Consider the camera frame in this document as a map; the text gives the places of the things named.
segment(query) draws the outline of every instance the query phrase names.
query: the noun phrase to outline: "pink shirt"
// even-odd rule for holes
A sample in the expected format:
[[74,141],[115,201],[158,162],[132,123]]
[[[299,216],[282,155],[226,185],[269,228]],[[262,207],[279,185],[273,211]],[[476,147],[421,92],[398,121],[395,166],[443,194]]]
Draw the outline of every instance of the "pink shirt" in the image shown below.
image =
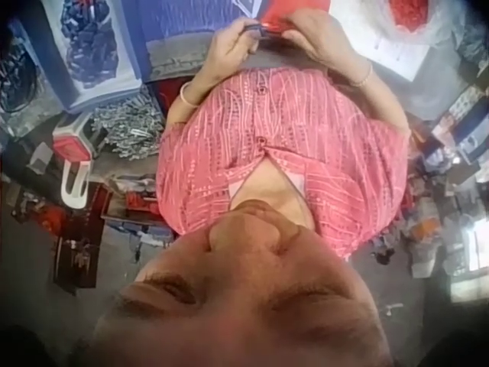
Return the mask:
[[164,132],[158,203],[179,234],[206,226],[228,211],[229,185],[267,155],[304,177],[316,231],[345,257],[396,215],[407,146],[406,134],[365,117],[318,70],[248,70]]

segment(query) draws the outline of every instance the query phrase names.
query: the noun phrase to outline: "floor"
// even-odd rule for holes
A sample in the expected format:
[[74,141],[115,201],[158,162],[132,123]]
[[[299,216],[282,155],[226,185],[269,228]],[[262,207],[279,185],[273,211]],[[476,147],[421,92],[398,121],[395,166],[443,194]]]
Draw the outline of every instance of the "floor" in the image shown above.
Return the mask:
[[[80,338],[87,337],[114,294],[130,282],[158,249],[143,247],[135,264],[127,239],[106,228],[99,259],[97,288],[76,297],[52,284],[53,238],[37,224],[18,224],[2,207],[0,326],[18,324],[34,331],[49,353],[62,361]],[[378,265],[363,248],[352,264],[368,283],[396,359],[415,365],[423,352],[424,283],[408,272],[408,258],[397,252],[390,265]],[[398,304],[389,313],[388,306]]]

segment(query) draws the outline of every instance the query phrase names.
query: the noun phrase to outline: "woman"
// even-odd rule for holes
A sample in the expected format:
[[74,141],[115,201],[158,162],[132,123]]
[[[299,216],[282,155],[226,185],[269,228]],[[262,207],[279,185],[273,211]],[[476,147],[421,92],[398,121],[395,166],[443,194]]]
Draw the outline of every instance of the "woman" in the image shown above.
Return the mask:
[[[319,10],[290,16],[283,37],[323,70],[237,73],[257,50],[256,21],[214,37],[204,67],[168,112],[158,199],[179,234],[215,222],[246,200],[263,200],[348,257],[394,218],[406,185],[410,130],[396,97]],[[373,119],[325,77],[356,86]]]
[[229,78],[256,50],[254,21],[219,32],[162,141],[160,208],[183,235],[121,292],[87,365],[392,365],[372,296],[338,255],[396,212],[406,117],[326,13],[290,21],[283,36],[358,85],[376,119],[320,71]]

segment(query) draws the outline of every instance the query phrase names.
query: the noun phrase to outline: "bracelet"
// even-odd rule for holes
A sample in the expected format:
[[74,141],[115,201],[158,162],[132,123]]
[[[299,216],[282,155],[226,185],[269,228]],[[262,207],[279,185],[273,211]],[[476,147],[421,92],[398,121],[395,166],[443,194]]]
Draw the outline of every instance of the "bracelet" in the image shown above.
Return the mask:
[[198,109],[198,105],[194,105],[193,103],[190,103],[189,101],[186,100],[186,98],[183,96],[183,91],[185,90],[186,87],[188,87],[191,84],[191,82],[186,82],[185,84],[182,85],[180,88],[180,98],[182,99],[183,103],[185,103],[187,106],[192,107],[193,109]]
[[372,66],[372,63],[370,63],[370,67],[368,69],[367,76],[360,83],[350,82],[350,85],[355,87],[355,88],[361,88],[362,86],[367,84],[368,80],[370,79],[370,77],[372,76],[373,73],[374,73],[374,67]]

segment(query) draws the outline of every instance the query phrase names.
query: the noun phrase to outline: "sleeve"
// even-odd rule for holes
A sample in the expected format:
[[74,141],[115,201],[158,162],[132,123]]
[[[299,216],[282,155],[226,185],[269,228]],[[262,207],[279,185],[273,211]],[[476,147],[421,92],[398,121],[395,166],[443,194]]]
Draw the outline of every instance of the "sleeve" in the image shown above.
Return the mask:
[[160,153],[158,156],[158,167],[156,176],[157,200],[161,216],[178,233],[182,231],[182,223],[173,202],[176,193],[172,194],[170,183],[178,183],[177,171],[174,169],[180,158],[175,157],[177,145],[181,141],[184,124],[174,125],[164,131],[161,136]]
[[358,184],[364,197],[360,243],[389,226],[406,191],[410,134],[363,114],[355,123]]

